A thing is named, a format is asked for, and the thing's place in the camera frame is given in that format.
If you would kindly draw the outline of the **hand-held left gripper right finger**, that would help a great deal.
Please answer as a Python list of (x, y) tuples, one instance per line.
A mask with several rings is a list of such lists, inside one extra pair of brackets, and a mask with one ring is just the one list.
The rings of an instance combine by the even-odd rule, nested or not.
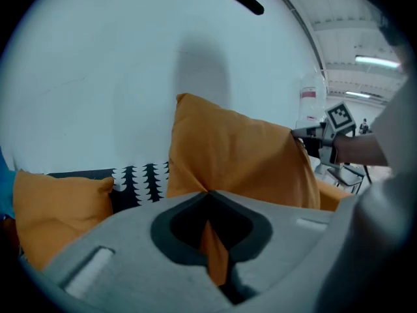
[(225, 284), (212, 305), (314, 305), (333, 257), (326, 243), (333, 213), (210, 192), (208, 221), (225, 248)]

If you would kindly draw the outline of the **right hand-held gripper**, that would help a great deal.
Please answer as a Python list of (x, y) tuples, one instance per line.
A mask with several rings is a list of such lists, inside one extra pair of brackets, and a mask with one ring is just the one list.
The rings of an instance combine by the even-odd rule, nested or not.
[(346, 103), (340, 102), (324, 111), (323, 122), (291, 131), (294, 138), (300, 138), (309, 156), (318, 158), (321, 164), (336, 164), (337, 151), (333, 145), (337, 135), (354, 134), (356, 122)]

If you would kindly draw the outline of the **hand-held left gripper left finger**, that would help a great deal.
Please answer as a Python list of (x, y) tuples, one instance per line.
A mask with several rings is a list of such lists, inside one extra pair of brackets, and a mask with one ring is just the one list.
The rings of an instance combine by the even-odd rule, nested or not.
[(160, 252), (151, 224), (195, 194), (121, 211), (62, 250), (44, 269), (43, 290), (65, 313), (220, 313), (229, 301), (205, 267)]

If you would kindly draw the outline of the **orange pillow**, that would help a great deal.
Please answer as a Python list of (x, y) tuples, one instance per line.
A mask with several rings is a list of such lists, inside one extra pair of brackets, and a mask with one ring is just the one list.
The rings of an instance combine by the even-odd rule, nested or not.
[(309, 157), (289, 128), (184, 93), (177, 97), (167, 196), (210, 190), (286, 207), (320, 208)]
[(20, 246), (36, 270), (67, 245), (113, 214), (114, 179), (54, 178), (19, 171), (13, 208)]

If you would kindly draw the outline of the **blue pillow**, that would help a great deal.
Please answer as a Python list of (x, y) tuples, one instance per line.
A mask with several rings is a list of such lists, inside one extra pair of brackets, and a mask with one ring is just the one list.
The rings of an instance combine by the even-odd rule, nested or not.
[(0, 220), (15, 219), (13, 191), (16, 172), (9, 170), (0, 148)]

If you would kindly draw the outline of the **person's right forearm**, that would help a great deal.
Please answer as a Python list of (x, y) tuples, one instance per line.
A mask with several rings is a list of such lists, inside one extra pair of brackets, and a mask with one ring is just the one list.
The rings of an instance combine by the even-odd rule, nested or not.
[(388, 161), (374, 134), (359, 136), (337, 135), (333, 145), (339, 163), (353, 163), (365, 166), (387, 166)]

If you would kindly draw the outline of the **clear container with red label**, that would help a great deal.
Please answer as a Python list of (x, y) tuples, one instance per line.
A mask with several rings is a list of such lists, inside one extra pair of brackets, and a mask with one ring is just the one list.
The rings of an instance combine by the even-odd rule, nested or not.
[(306, 74), (301, 79), (296, 128), (317, 125), (323, 120), (326, 95), (326, 81), (320, 72)]

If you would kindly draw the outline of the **metal chair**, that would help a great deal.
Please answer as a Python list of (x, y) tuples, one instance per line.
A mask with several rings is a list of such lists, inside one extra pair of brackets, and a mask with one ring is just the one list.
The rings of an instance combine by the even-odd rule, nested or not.
[(340, 167), (331, 167), (319, 164), (314, 169), (315, 175), (323, 181), (328, 177), (333, 180), (333, 185), (351, 194), (358, 194), (364, 179), (371, 182), (366, 166), (352, 166), (343, 164)]

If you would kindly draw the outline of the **person's black printed shirt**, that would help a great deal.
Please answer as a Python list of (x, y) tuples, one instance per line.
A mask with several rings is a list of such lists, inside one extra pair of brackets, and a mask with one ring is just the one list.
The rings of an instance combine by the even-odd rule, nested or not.
[(417, 50), (417, 0), (366, 0), (389, 45)]

